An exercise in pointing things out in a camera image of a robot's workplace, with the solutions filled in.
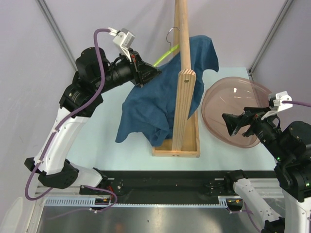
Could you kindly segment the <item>dark blue t shirt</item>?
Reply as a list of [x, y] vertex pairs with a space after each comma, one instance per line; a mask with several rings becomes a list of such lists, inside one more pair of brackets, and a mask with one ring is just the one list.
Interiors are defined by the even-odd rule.
[[[219, 62], [212, 39], [206, 35], [190, 37], [191, 69], [196, 82], [189, 115], [201, 103], [205, 84], [205, 70], [219, 71]], [[180, 54], [160, 66], [162, 71], [144, 87], [134, 87], [122, 104], [122, 115], [115, 141], [123, 142], [131, 133], [143, 133], [153, 147], [161, 146], [173, 136], [173, 122], [178, 73], [181, 71]]]

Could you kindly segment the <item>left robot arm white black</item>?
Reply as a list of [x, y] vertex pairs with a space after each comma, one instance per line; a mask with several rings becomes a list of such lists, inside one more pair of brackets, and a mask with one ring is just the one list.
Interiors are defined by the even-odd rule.
[[143, 61], [137, 51], [129, 52], [129, 57], [119, 55], [110, 62], [103, 49], [90, 47], [76, 59], [77, 71], [59, 101], [50, 137], [42, 152], [24, 163], [38, 174], [39, 182], [45, 187], [90, 186], [97, 194], [107, 190], [107, 177], [100, 170], [75, 165], [67, 155], [79, 131], [103, 103], [102, 93], [127, 82], [144, 87], [161, 74], [159, 68]]

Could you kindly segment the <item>green hanger with metal hook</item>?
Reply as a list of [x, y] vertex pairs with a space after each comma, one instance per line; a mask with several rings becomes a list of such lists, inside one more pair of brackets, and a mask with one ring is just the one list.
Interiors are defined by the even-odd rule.
[[160, 65], [166, 58], [168, 58], [168, 56], [169, 56], [170, 54], [173, 54], [173, 52], [175, 52], [175, 51], [179, 48], [179, 44], [176, 44], [176, 45], [172, 46], [172, 42], [170, 42], [170, 41], [168, 40], [168, 36], [169, 36], [170, 32], [173, 31], [174, 29], [180, 31], [180, 29], [179, 29], [178, 27], [176, 27], [176, 26], [174, 26], [174, 27], [172, 27], [172, 28], [169, 29], [169, 31], [168, 31], [167, 34], [166, 34], [166, 42], [169, 43], [169, 45], [170, 45], [169, 50], [166, 51], [166, 52], [153, 64], [153, 66], [159, 67], [159, 65]]

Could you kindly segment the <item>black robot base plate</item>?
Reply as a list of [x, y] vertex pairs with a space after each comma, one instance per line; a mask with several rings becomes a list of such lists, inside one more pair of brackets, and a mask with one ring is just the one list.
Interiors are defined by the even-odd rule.
[[233, 197], [229, 171], [102, 171], [97, 190], [80, 187], [81, 195], [112, 190], [121, 203], [203, 204], [217, 197]]

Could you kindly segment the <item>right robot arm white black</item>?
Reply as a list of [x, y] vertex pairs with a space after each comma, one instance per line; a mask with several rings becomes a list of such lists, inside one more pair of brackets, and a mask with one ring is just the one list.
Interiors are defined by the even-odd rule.
[[285, 130], [265, 117], [267, 108], [245, 107], [241, 115], [223, 113], [228, 133], [234, 136], [245, 126], [244, 137], [255, 135], [276, 161], [274, 172], [285, 201], [285, 217], [278, 214], [253, 188], [242, 170], [225, 175], [224, 189], [243, 200], [259, 233], [309, 233], [311, 231], [311, 126], [292, 122]]

